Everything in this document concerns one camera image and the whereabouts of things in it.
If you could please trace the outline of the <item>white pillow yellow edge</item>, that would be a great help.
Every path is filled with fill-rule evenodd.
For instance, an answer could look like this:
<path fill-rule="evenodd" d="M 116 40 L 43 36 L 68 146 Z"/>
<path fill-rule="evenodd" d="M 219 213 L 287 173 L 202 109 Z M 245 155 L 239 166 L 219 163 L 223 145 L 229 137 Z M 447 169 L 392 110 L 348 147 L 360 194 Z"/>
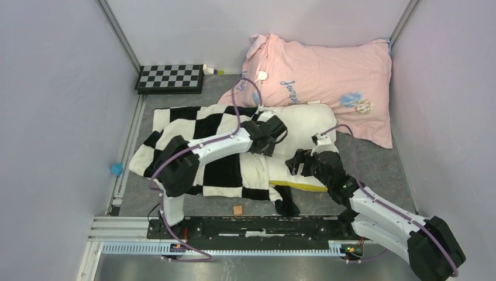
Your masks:
<path fill-rule="evenodd" d="M 286 138 L 276 144 L 273 155 L 266 158 L 269 183 L 304 191 L 326 192 L 327 188 L 312 176 L 291 175 L 285 161 L 291 159 L 297 149 L 313 149 L 312 137 L 337 124 L 332 109 L 324 104 L 301 104 L 268 107 L 266 110 L 274 112 L 288 130 Z"/>

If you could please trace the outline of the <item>black white checkered pillowcase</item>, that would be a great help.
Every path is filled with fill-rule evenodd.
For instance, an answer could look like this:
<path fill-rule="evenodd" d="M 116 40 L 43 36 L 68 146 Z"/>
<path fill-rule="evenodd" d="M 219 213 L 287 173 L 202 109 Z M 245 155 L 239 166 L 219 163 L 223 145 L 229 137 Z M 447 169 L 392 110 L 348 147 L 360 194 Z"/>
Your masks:
<path fill-rule="evenodd" d="M 279 215 L 295 217 L 289 187 L 270 184 L 267 158 L 281 152 L 285 123 L 257 108 L 157 109 L 153 132 L 129 169 L 160 193 L 159 215 L 171 225 L 184 219 L 186 195 L 272 201 Z"/>

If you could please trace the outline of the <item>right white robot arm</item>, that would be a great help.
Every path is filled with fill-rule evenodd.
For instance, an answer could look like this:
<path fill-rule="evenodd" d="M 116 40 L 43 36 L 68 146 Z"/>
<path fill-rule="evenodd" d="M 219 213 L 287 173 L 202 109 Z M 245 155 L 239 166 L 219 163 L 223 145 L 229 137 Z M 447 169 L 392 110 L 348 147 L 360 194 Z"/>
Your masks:
<path fill-rule="evenodd" d="M 409 264 L 420 280 L 448 280 L 459 274 L 466 256 L 445 220 L 408 212 L 380 197 L 345 172 L 336 152 L 298 149 L 285 162 L 293 176 L 312 176 L 334 202 L 345 206 L 339 215 L 339 234 L 367 238 Z"/>

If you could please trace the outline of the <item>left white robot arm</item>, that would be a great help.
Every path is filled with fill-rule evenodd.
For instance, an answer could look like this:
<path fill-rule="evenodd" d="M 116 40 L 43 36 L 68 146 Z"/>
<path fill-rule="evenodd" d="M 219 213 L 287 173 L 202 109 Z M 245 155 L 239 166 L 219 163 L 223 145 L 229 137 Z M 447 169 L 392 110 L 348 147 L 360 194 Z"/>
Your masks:
<path fill-rule="evenodd" d="M 235 129 L 207 138 L 185 140 L 177 135 L 170 140 L 154 161 L 150 178 L 161 184 L 159 217 L 164 234 L 174 239 L 183 233 L 184 196 L 200 167 L 238 153 L 272 156 L 288 129 L 276 114 L 266 111 L 265 115 L 265 121 L 239 121 Z"/>

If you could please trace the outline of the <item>pink pillow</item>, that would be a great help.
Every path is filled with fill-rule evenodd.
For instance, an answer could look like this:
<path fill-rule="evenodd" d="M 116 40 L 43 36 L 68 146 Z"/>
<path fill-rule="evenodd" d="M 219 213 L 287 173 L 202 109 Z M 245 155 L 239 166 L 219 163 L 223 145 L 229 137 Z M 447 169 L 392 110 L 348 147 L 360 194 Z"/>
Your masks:
<path fill-rule="evenodd" d="M 285 107 L 318 102 L 329 106 L 341 132 L 392 148 L 389 89 L 390 42 L 356 47 L 310 46 L 275 34 L 254 35 L 242 79 L 219 99 L 223 105 Z"/>

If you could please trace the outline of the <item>small brown block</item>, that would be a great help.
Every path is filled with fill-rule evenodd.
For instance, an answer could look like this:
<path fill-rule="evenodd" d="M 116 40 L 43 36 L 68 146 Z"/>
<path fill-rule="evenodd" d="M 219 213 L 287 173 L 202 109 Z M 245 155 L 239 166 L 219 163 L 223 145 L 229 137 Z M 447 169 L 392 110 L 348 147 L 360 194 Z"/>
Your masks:
<path fill-rule="evenodd" d="M 242 216 L 243 215 L 243 207 L 241 205 L 236 205 L 233 207 L 234 216 Z"/>

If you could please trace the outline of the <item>small white bottle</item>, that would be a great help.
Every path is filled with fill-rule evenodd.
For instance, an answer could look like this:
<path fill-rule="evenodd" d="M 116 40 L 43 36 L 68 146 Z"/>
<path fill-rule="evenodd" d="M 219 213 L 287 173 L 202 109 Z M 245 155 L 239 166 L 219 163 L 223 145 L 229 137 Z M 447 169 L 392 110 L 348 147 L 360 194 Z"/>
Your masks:
<path fill-rule="evenodd" d="M 205 75 L 224 75 L 224 71 L 208 66 L 207 64 L 202 65 L 202 70 Z"/>

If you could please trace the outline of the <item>checkerboard calibration board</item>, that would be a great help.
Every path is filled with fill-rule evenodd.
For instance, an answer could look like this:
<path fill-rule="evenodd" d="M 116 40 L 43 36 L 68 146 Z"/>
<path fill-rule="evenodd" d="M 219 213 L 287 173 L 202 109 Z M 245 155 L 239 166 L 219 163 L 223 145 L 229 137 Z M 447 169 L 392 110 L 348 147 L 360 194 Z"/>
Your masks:
<path fill-rule="evenodd" d="M 203 80 L 202 64 L 141 66 L 135 90 L 141 95 L 200 94 Z"/>

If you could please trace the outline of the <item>blue small object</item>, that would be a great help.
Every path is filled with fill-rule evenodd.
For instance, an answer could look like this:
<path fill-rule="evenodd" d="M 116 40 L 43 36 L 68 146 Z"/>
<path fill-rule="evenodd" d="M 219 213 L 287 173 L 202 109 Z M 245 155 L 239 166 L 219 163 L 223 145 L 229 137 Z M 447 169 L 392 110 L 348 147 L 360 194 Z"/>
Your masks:
<path fill-rule="evenodd" d="M 123 172 L 123 163 L 120 162 L 112 164 L 110 166 L 110 172 L 116 177 L 120 176 Z"/>

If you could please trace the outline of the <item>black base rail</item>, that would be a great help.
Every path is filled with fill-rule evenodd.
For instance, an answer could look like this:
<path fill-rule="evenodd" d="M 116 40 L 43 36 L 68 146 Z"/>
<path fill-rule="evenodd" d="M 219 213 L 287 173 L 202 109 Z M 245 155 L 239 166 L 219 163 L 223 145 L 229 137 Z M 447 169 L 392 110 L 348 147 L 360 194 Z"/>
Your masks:
<path fill-rule="evenodd" d="M 324 250 L 330 241 L 358 244 L 350 224 L 336 216 L 192 216 L 171 228 L 201 250 Z"/>

